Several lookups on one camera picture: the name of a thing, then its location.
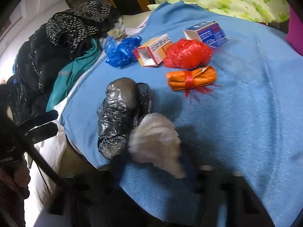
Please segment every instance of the blue blanket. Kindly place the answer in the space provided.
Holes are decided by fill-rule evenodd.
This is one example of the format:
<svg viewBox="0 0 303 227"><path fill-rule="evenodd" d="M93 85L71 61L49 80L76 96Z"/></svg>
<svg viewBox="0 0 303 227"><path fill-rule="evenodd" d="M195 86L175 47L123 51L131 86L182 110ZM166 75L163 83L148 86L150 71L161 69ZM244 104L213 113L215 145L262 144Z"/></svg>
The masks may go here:
<svg viewBox="0 0 303 227"><path fill-rule="evenodd" d="M144 43L167 33L176 42L184 37L184 28L213 20L226 35L250 38L266 51L258 81L246 84L216 67L216 83L222 87L211 95L198 93L198 102L171 91L165 77L171 69L138 63L117 69L103 59L69 100L61 124L84 156L100 167L108 161L97 148L97 109L107 84L120 77L146 82L154 93L154 112L175 124L199 163L242 171L275 225L290 226L303 207L303 57L285 41L285 34L178 2L161 4L139 35ZM150 214L193 225L199 197L167 172L129 163L121 186ZM224 217L220 219L223 226Z"/></svg>

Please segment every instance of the orange rolled bundle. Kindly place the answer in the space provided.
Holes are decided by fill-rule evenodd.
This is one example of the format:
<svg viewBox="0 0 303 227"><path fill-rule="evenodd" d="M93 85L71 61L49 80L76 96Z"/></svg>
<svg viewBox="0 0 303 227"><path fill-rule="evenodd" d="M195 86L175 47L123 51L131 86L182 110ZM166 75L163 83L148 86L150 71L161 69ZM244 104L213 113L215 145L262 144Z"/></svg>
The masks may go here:
<svg viewBox="0 0 303 227"><path fill-rule="evenodd" d="M213 84L217 79L217 74L212 66L206 66L191 72L168 72L166 73L166 78L173 91L185 90L185 95L188 96L190 89L197 89L203 93L211 92L212 90L208 88L199 89L199 87Z"/></svg>

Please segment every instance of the teal fabric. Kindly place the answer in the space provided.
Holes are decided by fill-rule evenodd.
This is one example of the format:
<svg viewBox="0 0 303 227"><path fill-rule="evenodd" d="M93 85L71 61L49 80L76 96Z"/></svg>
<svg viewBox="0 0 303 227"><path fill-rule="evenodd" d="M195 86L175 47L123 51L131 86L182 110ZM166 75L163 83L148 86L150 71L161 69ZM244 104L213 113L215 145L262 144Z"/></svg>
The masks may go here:
<svg viewBox="0 0 303 227"><path fill-rule="evenodd" d="M86 51L85 55L76 58L59 72L53 91L47 103L47 112L53 110L54 106L67 97L69 91L75 85L78 78L90 69L98 60L101 55L101 50L99 49L95 39L91 38L91 43L93 47Z"/></svg>

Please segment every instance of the magenta object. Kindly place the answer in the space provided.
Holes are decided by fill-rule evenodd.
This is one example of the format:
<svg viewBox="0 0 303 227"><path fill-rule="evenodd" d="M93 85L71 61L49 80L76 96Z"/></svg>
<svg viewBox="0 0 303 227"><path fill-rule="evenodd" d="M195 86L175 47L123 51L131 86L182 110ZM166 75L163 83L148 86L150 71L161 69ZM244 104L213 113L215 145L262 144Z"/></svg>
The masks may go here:
<svg viewBox="0 0 303 227"><path fill-rule="evenodd" d="M292 8L290 8L290 19L286 40L303 56L303 24Z"/></svg>

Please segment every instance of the white plastic bag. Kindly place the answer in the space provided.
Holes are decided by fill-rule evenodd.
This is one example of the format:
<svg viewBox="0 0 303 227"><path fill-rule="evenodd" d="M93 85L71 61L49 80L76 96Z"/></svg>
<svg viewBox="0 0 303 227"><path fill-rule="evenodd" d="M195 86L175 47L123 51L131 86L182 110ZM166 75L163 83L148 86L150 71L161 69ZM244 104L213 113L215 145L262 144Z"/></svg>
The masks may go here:
<svg viewBox="0 0 303 227"><path fill-rule="evenodd" d="M179 157L180 139L174 124L165 116L147 114L140 125L132 130L128 150L134 161L153 163L175 178L184 178Z"/></svg>

